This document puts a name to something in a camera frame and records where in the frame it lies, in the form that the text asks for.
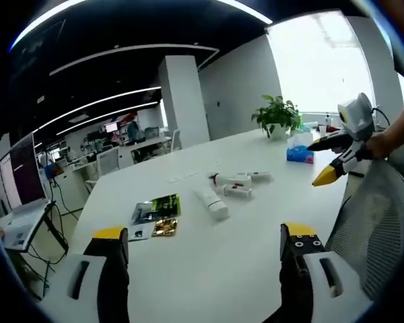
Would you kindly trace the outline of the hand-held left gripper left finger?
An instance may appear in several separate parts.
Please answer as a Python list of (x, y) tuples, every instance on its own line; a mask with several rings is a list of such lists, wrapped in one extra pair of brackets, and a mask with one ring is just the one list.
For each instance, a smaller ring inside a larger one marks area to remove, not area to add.
[(98, 230), (81, 254), (66, 257), (41, 308), (52, 322), (129, 322), (128, 230)]

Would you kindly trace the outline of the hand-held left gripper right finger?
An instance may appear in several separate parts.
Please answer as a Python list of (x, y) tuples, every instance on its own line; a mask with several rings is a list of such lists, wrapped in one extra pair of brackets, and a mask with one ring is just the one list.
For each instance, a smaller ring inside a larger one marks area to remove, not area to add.
[(301, 223), (281, 224), (280, 322), (355, 322), (371, 306), (355, 270)]

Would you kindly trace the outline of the person's right hand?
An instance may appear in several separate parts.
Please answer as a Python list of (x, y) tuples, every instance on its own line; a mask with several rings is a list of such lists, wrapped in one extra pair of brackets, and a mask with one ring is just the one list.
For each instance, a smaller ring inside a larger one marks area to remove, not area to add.
[(386, 158), (393, 151), (391, 140), (386, 133), (376, 133), (365, 142), (371, 159)]

